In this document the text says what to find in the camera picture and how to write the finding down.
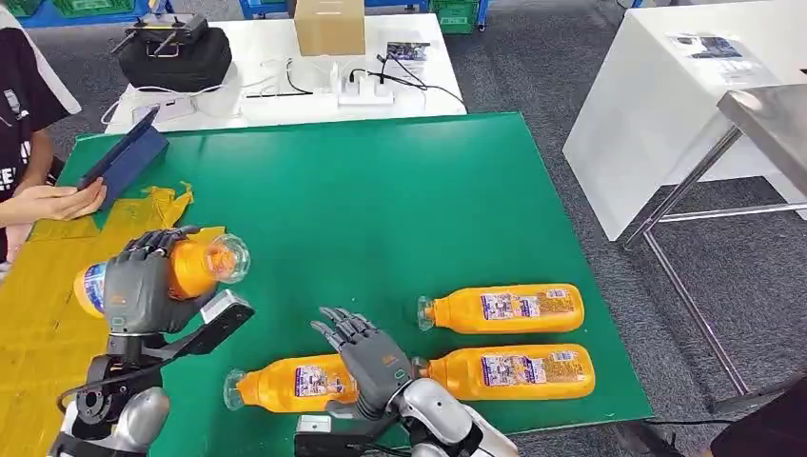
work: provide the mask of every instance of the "green mat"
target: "green mat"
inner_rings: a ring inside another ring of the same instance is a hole
[[[165,370],[171,413],[150,456],[290,456],[294,414],[231,412],[222,383],[233,368],[329,353],[308,322],[320,306],[363,313],[410,356],[456,348],[578,343],[597,386],[588,397],[473,404],[505,432],[647,417],[650,407],[594,278],[517,113],[257,129],[176,132],[131,186],[193,185],[181,220],[225,225],[252,253],[232,288],[255,316],[212,354]],[[62,175],[73,183],[117,140],[78,141]],[[460,335],[418,330],[418,296],[455,289],[568,282],[583,326],[565,334]],[[198,325],[198,318],[190,328]],[[386,437],[402,445],[398,430]]]

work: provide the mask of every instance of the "gray carpet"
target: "gray carpet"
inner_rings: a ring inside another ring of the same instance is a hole
[[[239,17],[235,0],[187,4],[211,19]],[[649,250],[626,253],[607,241],[561,152],[620,18],[621,9],[609,0],[495,0],[485,33],[449,36],[446,42],[471,112],[523,113],[654,412],[665,419],[703,418],[708,399],[732,393],[727,378]],[[106,54],[121,30],[31,33],[85,107],[53,129],[62,154],[77,134],[103,131],[98,118],[125,86]],[[744,179],[698,185],[681,208],[778,201],[761,178]],[[803,224],[788,213],[657,229],[679,274],[753,387],[807,367],[807,308],[798,300],[807,294]],[[675,431],[679,448],[691,456],[699,455],[719,430],[664,429]],[[525,456],[627,455],[608,427],[523,434],[515,441]]]

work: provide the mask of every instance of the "black case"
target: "black case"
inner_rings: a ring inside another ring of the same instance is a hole
[[[173,53],[173,46],[162,53]],[[148,57],[146,43],[134,40],[119,59],[121,70],[135,88],[155,86],[196,92],[222,84],[232,52],[224,31],[210,28],[195,44],[180,46],[177,57]]]

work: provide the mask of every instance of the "tablet case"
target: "tablet case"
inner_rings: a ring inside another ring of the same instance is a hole
[[[84,189],[99,176],[104,178],[107,197],[100,209],[112,206],[115,199],[134,181],[146,166],[168,146],[168,140],[151,123],[160,107],[154,107],[121,140],[79,179]]]

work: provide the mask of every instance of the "plastic bottle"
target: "plastic bottle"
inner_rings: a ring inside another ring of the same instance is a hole
[[[578,345],[527,345],[455,350],[414,361],[422,377],[463,401],[558,400],[594,390],[594,367]]]
[[[328,400],[356,401],[359,390],[339,354],[283,359],[244,373],[232,370],[225,379],[225,405],[244,405],[272,412],[324,411]]]
[[[249,270],[249,251],[241,238],[232,234],[208,242],[180,241],[168,260],[168,293],[178,300],[198,297],[213,290],[219,282],[237,283]],[[73,282],[79,304],[96,317],[103,317],[106,272],[106,262],[91,265]]]
[[[571,284],[462,288],[445,298],[418,300],[421,330],[458,333],[569,331],[583,320],[580,291]]]

